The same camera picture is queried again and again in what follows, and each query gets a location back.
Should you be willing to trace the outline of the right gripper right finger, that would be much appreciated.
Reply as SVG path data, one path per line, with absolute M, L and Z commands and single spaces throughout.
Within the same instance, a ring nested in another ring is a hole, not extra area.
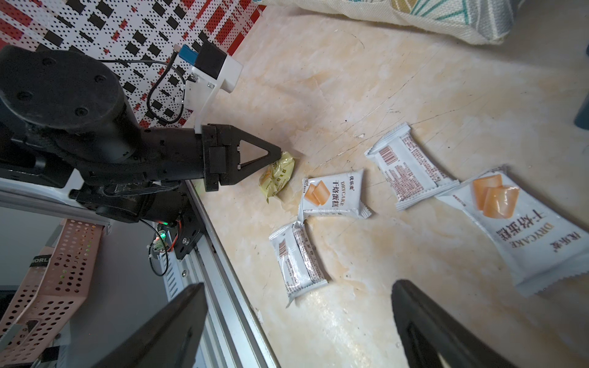
M 410 367 L 513 367 L 413 282 L 392 286 L 397 332 Z

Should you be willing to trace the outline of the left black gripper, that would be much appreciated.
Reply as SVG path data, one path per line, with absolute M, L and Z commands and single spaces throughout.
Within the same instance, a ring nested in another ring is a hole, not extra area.
M 282 157 L 282 149 L 231 125 L 202 126 L 205 191 L 233 186 Z

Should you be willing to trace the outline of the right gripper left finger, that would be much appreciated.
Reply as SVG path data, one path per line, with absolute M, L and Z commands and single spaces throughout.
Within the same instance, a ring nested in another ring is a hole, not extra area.
M 207 314 L 205 285 L 188 285 L 95 366 L 192 367 Z

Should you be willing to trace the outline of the yellow cookie packet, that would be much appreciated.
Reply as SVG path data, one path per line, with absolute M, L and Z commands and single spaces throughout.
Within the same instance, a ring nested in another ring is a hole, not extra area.
M 259 178 L 259 188 L 266 202 L 277 196 L 290 181 L 295 169 L 295 158 L 283 152 L 279 160 L 269 165 Z

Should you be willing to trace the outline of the teal three-drawer cabinet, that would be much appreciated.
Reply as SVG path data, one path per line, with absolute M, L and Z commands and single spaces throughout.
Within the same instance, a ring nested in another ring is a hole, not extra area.
M 589 95 L 584 99 L 583 104 L 575 116 L 574 124 L 582 130 L 589 130 Z

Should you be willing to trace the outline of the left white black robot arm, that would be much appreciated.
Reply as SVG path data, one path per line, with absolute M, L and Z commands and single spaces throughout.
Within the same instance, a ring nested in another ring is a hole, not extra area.
M 234 185 L 282 155 L 237 127 L 200 132 L 143 128 L 117 76 L 103 62 L 70 51 L 1 51 L 1 176 L 63 189 L 120 222 L 175 222 L 187 205 L 186 180 L 207 191 Z

